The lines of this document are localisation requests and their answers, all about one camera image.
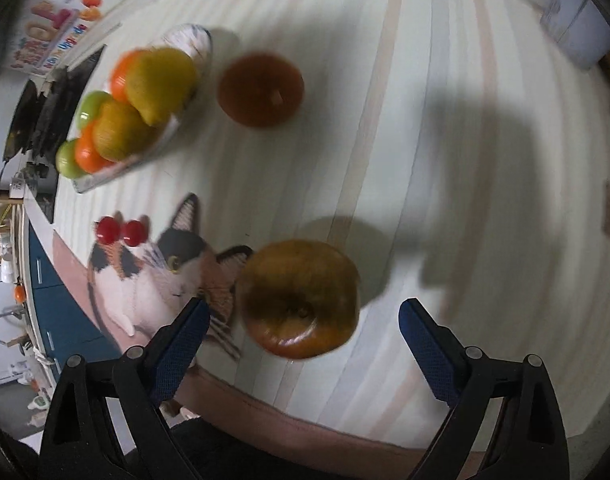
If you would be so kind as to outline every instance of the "fruit bowl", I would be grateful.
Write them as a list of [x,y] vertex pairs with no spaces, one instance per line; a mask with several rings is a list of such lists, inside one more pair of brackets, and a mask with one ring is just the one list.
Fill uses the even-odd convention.
[[[107,184],[128,171],[153,160],[174,136],[181,124],[184,111],[189,108],[190,103],[201,92],[211,64],[211,35],[209,31],[200,25],[191,23],[179,25],[148,46],[172,46],[188,54],[194,61],[194,68],[199,77],[198,86],[183,106],[183,110],[173,114],[170,120],[167,121],[167,124],[161,127],[162,131],[159,134],[159,138],[145,152],[128,156],[125,160],[117,162],[109,168],[104,168],[96,173],[86,174],[74,179],[72,183],[78,193],[85,193],[103,184]],[[105,83],[103,89],[109,91],[109,81]]]

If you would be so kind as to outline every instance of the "red cherry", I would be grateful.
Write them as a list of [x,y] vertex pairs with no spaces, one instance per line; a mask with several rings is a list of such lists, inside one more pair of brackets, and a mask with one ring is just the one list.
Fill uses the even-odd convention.
[[103,216],[96,224],[96,240],[102,245],[111,245],[120,239],[120,224],[112,216]]
[[147,241],[147,228],[138,220],[130,220],[122,226],[122,241],[129,247],[137,247]]

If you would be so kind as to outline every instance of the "cat picture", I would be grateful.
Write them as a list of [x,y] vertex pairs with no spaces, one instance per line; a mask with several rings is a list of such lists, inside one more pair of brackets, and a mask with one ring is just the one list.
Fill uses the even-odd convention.
[[215,253],[199,235],[199,201],[189,194],[156,242],[128,248],[120,240],[95,243],[87,267],[87,290],[96,322],[101,311],[128,336],[147,338],[170,324],[187,302],[203,296],[210,306],[205,341],[239,359],[230,324],[234,283],[253,254],[247,246]]

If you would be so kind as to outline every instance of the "lemon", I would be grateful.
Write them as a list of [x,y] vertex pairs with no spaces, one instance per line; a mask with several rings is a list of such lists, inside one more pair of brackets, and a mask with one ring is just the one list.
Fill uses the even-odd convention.
[[164,46],[143,52],[125,76],[129,102],[149,126],[159,126],[181,109],[197,83],[192,58]]
[[94,145],[102,158],[119,162],[149,148],[157,131],[144,123],[138,110],[110,100],[102,104],[94,127]]

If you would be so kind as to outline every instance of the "blue gripper pad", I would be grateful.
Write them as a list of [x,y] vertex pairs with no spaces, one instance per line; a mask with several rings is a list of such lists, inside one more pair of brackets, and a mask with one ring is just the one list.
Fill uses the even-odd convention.
[[460,355],[463,346],[448,328],[438,326],[416,299],[401,304],[399,328],[434,397],[453,408],[467,375]]
[[205,300],[194,298],[192,302],[198,303],[191,309],[180,327],[175,326],[176,321],[165,327],[165,330],[178,331],[150,370],[149,399],[154,406],[159,406],[163,400],[174,397],[210,327],[210,307]]

